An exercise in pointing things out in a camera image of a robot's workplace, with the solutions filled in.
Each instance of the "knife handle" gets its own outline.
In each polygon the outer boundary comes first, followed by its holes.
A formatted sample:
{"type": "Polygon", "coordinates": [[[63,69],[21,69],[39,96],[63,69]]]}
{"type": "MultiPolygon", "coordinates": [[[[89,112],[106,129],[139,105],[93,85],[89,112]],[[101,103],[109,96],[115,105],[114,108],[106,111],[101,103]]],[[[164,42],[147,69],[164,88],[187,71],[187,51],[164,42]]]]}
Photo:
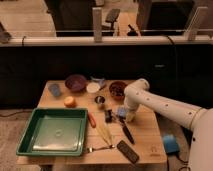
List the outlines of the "knife handle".
{"type": "Polygon", "coordinates": [[[124,134],[125,134],[126,137],[128,138],[128,140],[129,140],[132,144],[135,144],[135,141],[134,141],[134,139],[133,139],[133,137],[132,137],[132,135],[131,135],[129,129],[127,128],[127,126],[124,125],[122,129],[123,129],[124,134]]]}

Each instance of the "purple bowl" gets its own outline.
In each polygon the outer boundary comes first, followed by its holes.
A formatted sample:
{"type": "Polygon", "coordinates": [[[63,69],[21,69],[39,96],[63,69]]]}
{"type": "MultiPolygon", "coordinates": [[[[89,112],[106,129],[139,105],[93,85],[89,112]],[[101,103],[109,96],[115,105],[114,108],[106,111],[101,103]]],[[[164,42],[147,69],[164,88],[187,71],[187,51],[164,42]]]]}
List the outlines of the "purple bowl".
{"type": "Polygon", "coordinates": [[[72,92],[78,92],[86,87],[87,79],[80,74],[73,74],[66,78],[65,86],[72,92]]]}

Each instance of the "green tray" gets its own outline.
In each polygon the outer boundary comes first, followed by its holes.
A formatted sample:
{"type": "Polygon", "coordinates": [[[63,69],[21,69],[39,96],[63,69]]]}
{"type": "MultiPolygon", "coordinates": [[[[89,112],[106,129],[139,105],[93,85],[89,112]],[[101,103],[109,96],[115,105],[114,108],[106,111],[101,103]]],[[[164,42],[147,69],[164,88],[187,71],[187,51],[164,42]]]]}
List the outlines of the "green tray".
{"type": "Polygon", "coordinates": [[[18,145],[19,156],[80,156],[86,109],[36,108],[18,145]]]}

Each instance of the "brown bowl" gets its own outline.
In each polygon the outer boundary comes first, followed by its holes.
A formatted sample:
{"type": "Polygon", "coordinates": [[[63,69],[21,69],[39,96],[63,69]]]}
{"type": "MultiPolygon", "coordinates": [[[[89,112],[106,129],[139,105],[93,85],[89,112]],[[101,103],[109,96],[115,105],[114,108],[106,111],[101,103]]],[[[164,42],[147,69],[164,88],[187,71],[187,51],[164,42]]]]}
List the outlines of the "brown bowl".
{"type": "Polygon", "coordinates": [[[66,78],[65,86],[72,92],[79,92],[85,89],[87,79],[80,74],[73,74],[66,78]]]}
{"type": "Polygon", "coordinates": [[[124,100],[124,89],[127,86],[123,81],[114,81],[109,86],[109,92],[113,99],[115,100],[124,100]]]}

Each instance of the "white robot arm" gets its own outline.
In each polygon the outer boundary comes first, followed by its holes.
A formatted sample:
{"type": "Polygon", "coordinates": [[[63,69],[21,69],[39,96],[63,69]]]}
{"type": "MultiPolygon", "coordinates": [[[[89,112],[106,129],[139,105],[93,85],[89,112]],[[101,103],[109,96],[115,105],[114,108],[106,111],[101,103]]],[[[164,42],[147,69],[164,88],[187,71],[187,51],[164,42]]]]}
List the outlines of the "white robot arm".
{"type": "Polygon", "coordinates": [[[183,103],[148,92],[149,83],[139,79],[125,90],[124,105],[136,111],[140,104],[193,131],[188,169],[213,170],[213,109],[183,103]]]}

